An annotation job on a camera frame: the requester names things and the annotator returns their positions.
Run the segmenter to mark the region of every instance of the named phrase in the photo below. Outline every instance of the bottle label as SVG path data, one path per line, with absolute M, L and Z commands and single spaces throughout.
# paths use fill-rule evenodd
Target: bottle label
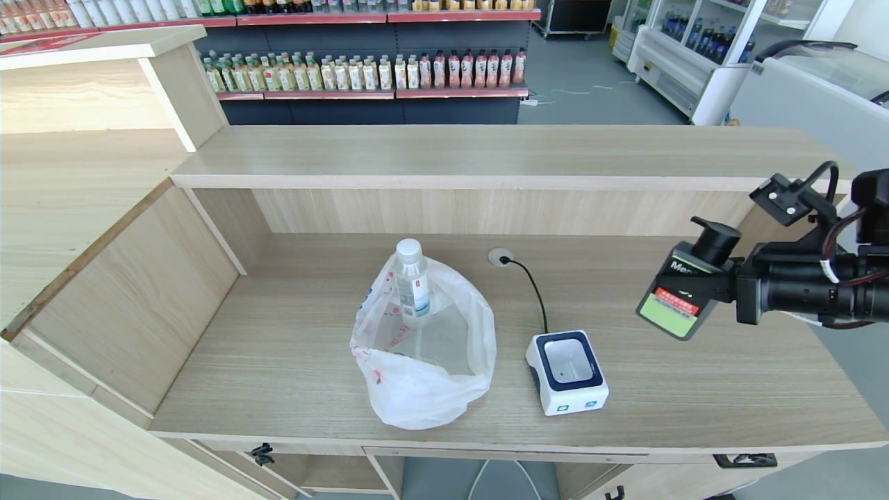
M 418 278 L 398 278 L 398 295 L 404 314 L 421 318 L 429 313 L 429 287 L 426 275 Z

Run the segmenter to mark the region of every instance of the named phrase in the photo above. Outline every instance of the bottle cap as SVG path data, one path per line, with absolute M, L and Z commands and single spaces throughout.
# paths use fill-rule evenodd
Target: bottle cap
M 402 263 L 413 264 L 423 256 L 423 247 L 416 239 L 406 238 L 398 242 L 395 252 Z

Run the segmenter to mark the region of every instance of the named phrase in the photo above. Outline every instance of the white cable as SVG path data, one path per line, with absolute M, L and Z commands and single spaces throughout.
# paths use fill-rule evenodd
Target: white cable
M 490 462 L 491 462 L 490 460 L 485 460 L 485 463 L 482 464 L 482 468 L 478 470 L 478 474 L 476 474 L 475 480 L 472 481 L 472 488 L 469 489 L 469 496 L 466 497 L 466 500 L 472 500 L 472 494 L 476 492 L 476 486 L 478 485 L 478 480 L 480 480 L 482 478 L 482 472 L 485 471 L 485 469 L 487 468 L 487 466 Z M 512 462 L 515 465 L 518 465 L 518 468 L 522 470 L 522 473 L 528 479 L 528 484 L 530 484 L 531 489 L 534 490 L 534 495 L 537 496 L 537 500 L 543 500 L 543 497 L 541 496 L 541 492 L 537 491 L 537 486 L 534 484 L 534 480 L 531 479 L 531 474 L 528 473 L 528 470 L 525 469 L 525 466 L 522 465 L 522 463 L 519 462 L 518 460 L 513 460 Z
M 787 314 L 788 316 L 791 316 L 792 318 L 799 319 L 800 321 L 802 321 L 804 323 L 808 323 L 809 325 L 815 325 L 816 327 L 823 327 L 824 326 L 818 321 L 814 321 L 814 320 L 806 318 L 804 316 L 800 316 L 800 315 L 796 314 L 795 312 L 787 312 L 785 310 L 782 310 L 781 312 L 783 312 L 784 314 Z

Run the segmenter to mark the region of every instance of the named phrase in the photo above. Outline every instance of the refrigerator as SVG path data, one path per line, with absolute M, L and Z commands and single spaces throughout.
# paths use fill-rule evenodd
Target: refrigerator
M 889 168 L 889 62 L 844 42 L 777 44 L 757 56 L 729 116 L 802 130 L 840 168 Z

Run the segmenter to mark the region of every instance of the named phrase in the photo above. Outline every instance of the gray floor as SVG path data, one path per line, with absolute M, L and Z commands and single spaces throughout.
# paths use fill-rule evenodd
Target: gray floor
M 532 34 L 527 82 L 539 106 L 523 106 L 520 124 L 681 125 L 684 115 L 645 84 L 635 84 L 611 56 L 603 37 L 589 42 Z M 889 327 L 849 332 L 818 328 L 837 363 L 884 424 L 889 424 Z M 481 462 L 411 459 L 405 467 L 404 500 L 462 500 Z M 526 464 L 545 500 L 557 500 L 552 464 Z M 736 493 L 739 500 L 836 500 L 887 498 L 889 448 L 831 452 L 790 467 Z M 124 500 L 113 492 L 0 476 L 2 500 Z M 377 496 L 325 494 L 318 500 L 377 500 Z M 535 498 L 511 462 L 494 462 L 479 481 L 475 500 Z

